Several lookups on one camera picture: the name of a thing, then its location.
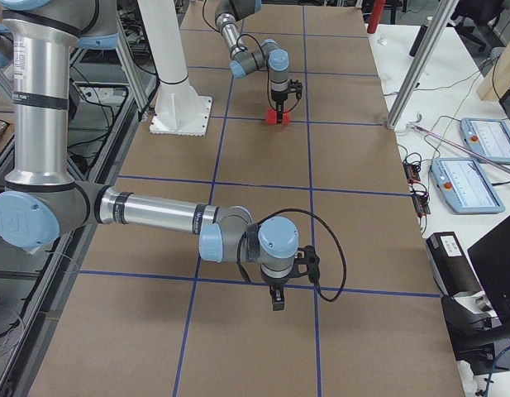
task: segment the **black cable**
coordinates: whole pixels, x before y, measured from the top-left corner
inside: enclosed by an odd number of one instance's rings
[[[407,150],[407,147],[405,147],[404,145],[400,145],[399,143],[397,145],[398,145],[398,147],[401,147],[402,149],[405,150],[405,158],[407,159],[407,155],[409,154],[409,151]]]
[[[271,213],[270,215],[268,215],[267,217],[265,217],[261,221],[258,221],[257,224],[260,226],[260,225],[262,225],[262,223],[264,223],[268,219],[271,219],[272,217],[280,215],[281,213],[303,213],[305,215],[310,216],[311,218],[314,218],[316,221],[318,221],[326,229],[326,231],[330,234],[331,238],[335,242],[337,250],[339,251],[339,256],[341,258],[341,264],[342,264],[342,268],[343,268],[343,276],[342,276],[342,281],[341,281],[341,285],[340,285],[339,289],[337,290],[336,294],[333,297],[327,298],[322,293],[322,287],[318,283],[318,281],[317,281],[317,283],[313,284],[314,287],[315,287],[315,290],[317,291],[317,293],[319,294],[319,296],[322,299],[326,300],[327,302],[335,302],[339,298],[341,293],[343,292],[343,289],[345,288],[345,284],[346,284],[346,259],[345,259],[345,254],[343,253],[343,249],[341,248],[341,244],[339,243],[339,240],[337,239],[336,234],[331,230],[331,228],[326,224],[326,222],[324,222],[322,220],[321,217],[317,216],[315,213],[312,213],[310,211],[307,211],[307,210],[301,209],[301,208],[284,208],[284,209],[280,209],[279,211]],[[242,236],[242,238],[240,239],[240,241],[238,243],[238,248],[237,248],[237,251],[236,251],[236,260],[237,260],[236,264],[239,266],[239,268],[242,267],[241,266],[240,251],[241,251],[241,243],[244,241],[245,236],[246,236],[246,234],[244,233],[244,235]]]
[[[2,120],[2,119],[0,118],[0,122],[4,122],[5,124],[7,124],[7,127],[9,127],[9,126],[10,126],[10,122],[8,122],[7,120]]]
[[[220,33],[220,31],[216,27],[214,27],[210,23],[208,23],[207,18],[205,17],[205,6],[207,6],[207,0],[203,0],[203,7],[202,7],[203,20],[205,21],[205,23],[207,24],[208,27],[213,29],[215,32]]]
[[[501,33],[499,34],[497,40],[498,41],[501,41],[501,36],[503,35],[504,31],[506,31],[506,28],[508,27],[508,25],[510,25],[510,19],[508,20],[508,22],[506,22],[506,25],[504,26],[504,28],[501,30]]]
[[[503,186],[504,184],[510,184],[510,180],[506,182],[497,182],[496,184],[492,184],[492,186]]]
[[[495,357],[495,360],[493,360],[493,364],[492,364],[492,369],[490,370],[489,374],[488,374],[488,379],[486,380],[486,390],[484,391],[484,394],[483,396],[484,397],[488,397],[488,392],[489,392],[489,386],[490,384],[492,383],[492,375],[493,373],[495,372],[495,368],[497,368],[497,363],[498,361],[501,359],[502,356],[504,356],[504,354],[510,350],[510,346],[508,346],[506,349],[504,349],[502,352],[500,352],[499,354],[497,354],[497,357]]]
[[[495,92],[495,96],[497,97],[498,102],[503,107],[504,112],[506,112],[506,108],[504,107],[504,103],[501,102],[501,97],[499,96],[499,94],[497,93],[497,89],[495,88],[495,70],[497,69],[497,63],[499,62],[500,59],[501,59],[501,55],[498,56],[497,58],[495,58],[495,64],[493,64],[493,69],[492,69],[492,88],[493,88],[493,91]]]
[[[493,63],[493,61],[489,62],[489,60],[485,60],[479,67],[480,68],[485,68],[488,64],[492,64],[492,63]],[[480,70],[477,70],[477,71],[473,72],[472,74],[470,74],[465,79],[456,81],[456,82],[454,82],[453,84],[450,84],[450,85],[446,85],[446,86],[442,86],[442,87],[435,87],[435,88],[416,88],[414,91],[437,91],[437,90],[440,90],[440,89],[453,88],[457,84],[464,83],[464,81],[467,81],[467,80],[471,79],[476,74],[480,74]],[[398,95],[398,94],[399,94],[399,91],[393,91],[392,93],[384,94],[384,96],[385,97],[390,97],[391,95]]]

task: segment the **cable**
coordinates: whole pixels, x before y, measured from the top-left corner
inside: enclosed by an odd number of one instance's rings
[[[214,27],[213,25],[208,23],[207,18],[205,17],[205,6],[207,6],[207,0],[203,0],[203,7],[202,7],[202,17],[203,17],[203,20],[205,21],[205,23],[207,24],[208,27],[213,29],[216,33],[220,33],[220,31],[216,27]]]
[[[279,211],[271,213],[270,215],[268,215],[267,217],[265,217],[261,221],[258,221],[257,224],[260,226],[265,221],[271,219],[272,217],[280,215],[281,213],[303,213],[305,215],[310,216],[311,218],[314,218],[316,221],[318,221],[326,229],[326,231],[330,234],[331,238],[335,242],[337,250],[339,251],[339,256],[341,258],[341,264],[342,264],[342,270],[343,270],[342,281],[341,281],[341,285],[340,285],[339,289],[337,290],[336,294],[333,297],[328,298],[328,297],[326,297],[322,293],[322,287],[321,287],[320,283],[318,283],[318,281],[313,284],[314,287],[315,287],[315,290],[317,291],[317,293],[319,294],[319,296],[322,299],[326,300],[327,302],[335,302],[339,298],[341,293],[343,292],[343,289],[345,288],[345,284],[346,284],[346,259],[345,259],[345,254],[343,253],[343,249],[341,248],[341,244],[339,243],[339,240],[337,239],[336,234],[331,230],[331,228],[326,224],[326,222],[324,222],[322,220],[321,217],[317,216],[315,213],[312,213],[310,211],[307,211],[307,210],[301,209],[301,208],[284,208],[284,209],[280,209]],[[239,266],[240,269],[243,269],[243,266],[241,265],[241,257],[240,257],[241,243],[245,239],[246,239],[246,233],[244,233],[242,235],[240,241],[238,242],[238,247],[237,247],[237,250],[236,250],[236,264]]]
[[[10,126],[10,122],[8,122],[7,120],[2,120],[2,119],[0,118],[0,122],[4,122],[5,124],[7,124],[7,127],[9,127],[9,126]]]
[[[506,349],[504,349],[502,352],[500,352],[499,354],[497,354],[497,357],[495,357],[495,360],[493,360],[493,364],[492,364],[492,369],[489,371],[489,374],[488,374],[488,379],[486,380],[486,390],[484,391],[484,394],[483,396],[484,397],[488,397],[488,392],[489,392],[489,386],[490,384],[492,383],[492,375],[493,373],[495,372],[495,368],[497,368],[497,363],[498,361],[501,359],[502,356],[504,356],[504,354],[506,352],[508,352],[510,350],[510,346],[508,346]]]
[[[508,25],[510,25],[510,19],[508,20],[508,22],[506,22],[506,25],[504,26],[504,28],[501,30],[501,33],[499,34],[497,40],[498,41],[501,41],[501,36],[503,35],[504,31],[506,31],[506,28],[508,27]]]
[[[503,186],[504,184],[510,184],[510,180],[507,182],[497,182],[496,184],[492,184],[492,186]]]

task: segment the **silver arm segment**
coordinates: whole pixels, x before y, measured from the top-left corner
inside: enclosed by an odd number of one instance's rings
[[[185,203],[73,180],[65,162],[69,50],[80,41],[82,45],[117,46],[117,40],[112,40],[113,31],[117,37],[116,1],[83,0],[80,6],[67,0],[41,2],[0,0],[4,7],[22,6],[3,12],[3,21],[14,35],[17,128],[15,168],[6,176],[7,191],[0,194],[0,236],[30,250],[94,223],[192,233],[199,235],[204,260],[237,261],[241,269],[240,262],[259,263],[274,309],[283,309],[284,284],[304,275],[298,271],[298,261],[309,265],[317,258],[312,247],[309,251],[298,248],[297,228],[287,218],[272,217],[258,224],[241,207]],[[31,3],[36,7],[24,8]],[[238,12],[247,15],[250,9],[240,7]],[[263,51],[272,65],[271,55],[280,49],[266,41]],[[240,51],[236,57],[244,54]],[[263,59],[266,55],[256,56]],[[273,70],[280,84],[287,83],[287,64]],[[297,258],[299,250],[312,254]]]

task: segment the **floor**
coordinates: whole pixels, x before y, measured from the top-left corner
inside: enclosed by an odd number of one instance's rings
[[[421,25],[425,21],[426,17],[434,15],[438,8],[438,4],[439,3],[436,0],[408,0],[408,11],[406,13],[402,13],[401,8],[399,8],[396,23],[399,25]],[[386,9],[382,16],[381,23],[388,24],[389,18],[390,10]],[[490,51],[494,47],[504,46],[504,44],[500,41],[500,36],[496,35],[488,26],[476,26],[470,19],[466,19],[465,25],[473,26],[474,35],[487,44],[486,49],[483,52],[479,52],[478,44],[467,40],[465,37],[461,37],[466,49],[469,51],[477,65],[481,65],[490,56]],[[490,66],[483,68],[483,75],[486,75],[490,70]],[[504,110],[510,117],[510,97],[508,97],[504,102]]]
[[[182,39],[191,84],[214,98],[207,135],[151,135],[149,120],[118,188],[240,204],[255,219],[309,209],[341,240],[346,291],[329,304],[297,280],[275,313],[256,265],[247,285],[236,265],[199,259],[195,237],[101,226],[30,396],[463,396],[359,12],[265,6],[241,24],[284,46],[307,87],[293,122],[276,127],[264,123],[265,72],[233,81],[221,37],[193,6]],[[290,218],[334,294],[333,242]]]

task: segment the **gray floor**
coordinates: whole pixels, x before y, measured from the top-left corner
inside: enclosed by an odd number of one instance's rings
[[[421,25],[426,17],[430,17],[435,13],[438,4],[437,0],[408,0],[408,11],[406,13],[402,13],[402,8],[398,8],[396,23],[399,25]],[[381,23],[390,23],[390,10],[385,9]],[[466,19],[465,26],[474,26],[474,23]],[[479,52],[479,45],[473,41],[469,41],[464,37],[461,37],[461,39],[473,57],[474,62],[477,65],[481,65],[489,57],[490,51],[494,47],[502,46],[502,43],[498,35],[494,34],[487,26],[475,26],[474,34],[486,42],[486,49],[483,52]],[[483,74],[487,74],[490,69],[490,67],[485,68]],[[510,117],[510,97],[504,101],[504,107],[507,115]]]

